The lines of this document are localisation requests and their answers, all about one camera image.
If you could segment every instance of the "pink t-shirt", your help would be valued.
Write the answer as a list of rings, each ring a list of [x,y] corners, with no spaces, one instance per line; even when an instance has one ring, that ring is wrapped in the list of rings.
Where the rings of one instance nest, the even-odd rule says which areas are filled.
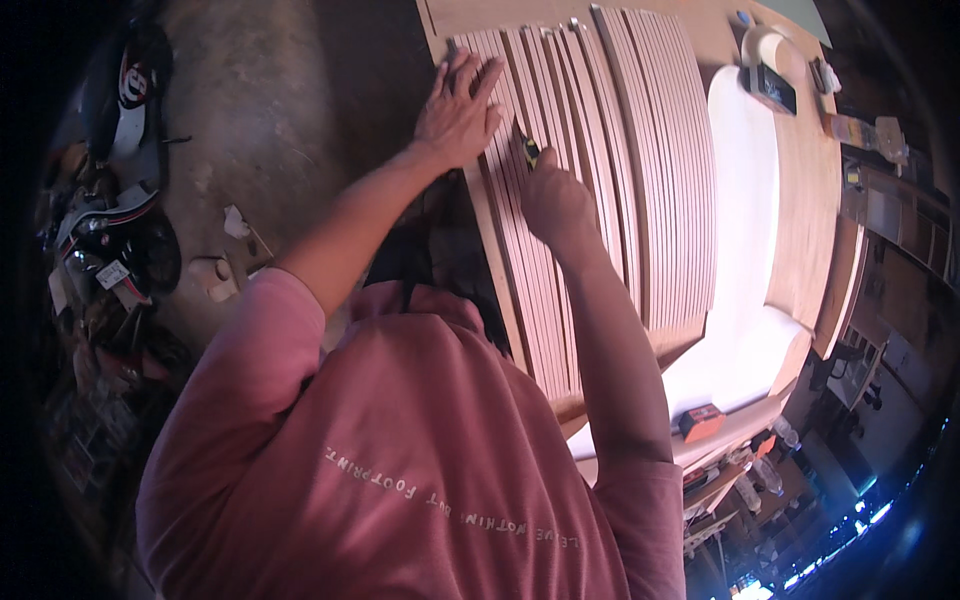
[[[357,294],[324,357],[307,288],[257,277],[137,498],[164,596],[683,598],[680,468],[624,461],[591,490],[471,303],[399,306],[396,282]]]

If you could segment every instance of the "license plate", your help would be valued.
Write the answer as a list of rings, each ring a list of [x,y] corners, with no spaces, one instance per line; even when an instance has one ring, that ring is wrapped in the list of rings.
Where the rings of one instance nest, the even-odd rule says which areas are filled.
[[[100,281],[100,285],[104,286],[105,290],[108,290],[123,281],[124,277],[129,274],[130,271],[127,270],[127,267],[123,266],[123,263],[119,260],[114,260],[97,272],[97,281]]]

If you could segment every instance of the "hand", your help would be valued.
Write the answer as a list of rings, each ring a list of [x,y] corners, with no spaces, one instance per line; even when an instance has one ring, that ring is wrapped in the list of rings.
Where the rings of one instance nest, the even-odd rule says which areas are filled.
[[[527,181],[520,210],[530,232],[547,245],[562,266],[584,257],[603,241],[587,187],[557,167],[557,151],[545,148]]]
[[[441,173],[462,167],[487,148],[503,120],[504,108],[487,106],[493,86],[504,69],[503,57],[493,59],[476,92],[470,96],[480,56],[459,48],[437,70],[433,91],[420,112],[410,150],[422,153]]]

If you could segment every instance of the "motorcycle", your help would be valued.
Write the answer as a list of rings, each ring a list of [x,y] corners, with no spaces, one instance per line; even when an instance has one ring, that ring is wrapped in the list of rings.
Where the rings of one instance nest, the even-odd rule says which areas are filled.
[[[84,305],[98,284],[122,284],[152,304],[180,280],[177,236],[156,206],[166,180],[161,101],[172,67],[163,30],[134,20],[88,69],[79,110],[85,156],[51,186],[44,243],[64,262]],[[122,182],[129,186],[118,193]]]

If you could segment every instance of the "workshop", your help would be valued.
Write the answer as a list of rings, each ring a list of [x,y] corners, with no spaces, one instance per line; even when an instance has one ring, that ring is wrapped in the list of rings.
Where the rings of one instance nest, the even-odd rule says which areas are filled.
[[[928,4],[2,9],[0,595],[954,596]]]

